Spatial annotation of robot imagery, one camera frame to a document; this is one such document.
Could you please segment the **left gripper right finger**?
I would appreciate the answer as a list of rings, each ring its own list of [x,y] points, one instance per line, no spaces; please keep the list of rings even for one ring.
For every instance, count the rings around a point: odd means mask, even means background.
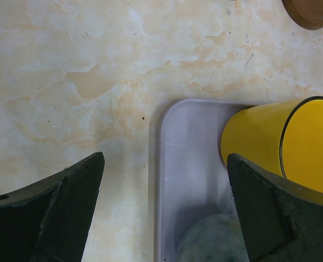
[[[227,167],[250,261],[323,261],[323,193],[236,153]]]

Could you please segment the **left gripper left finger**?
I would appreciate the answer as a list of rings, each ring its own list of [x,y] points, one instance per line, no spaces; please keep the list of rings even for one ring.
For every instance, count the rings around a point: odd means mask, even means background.
[[[0,261],[81,261],[103,171],[96,152],[0,195]]]

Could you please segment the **dark brown wooden coaster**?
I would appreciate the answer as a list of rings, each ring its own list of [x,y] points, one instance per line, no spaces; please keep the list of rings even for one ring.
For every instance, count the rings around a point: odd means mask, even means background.
[[[323,0],[282,0],[289,16],[308,30],[323,28]]]

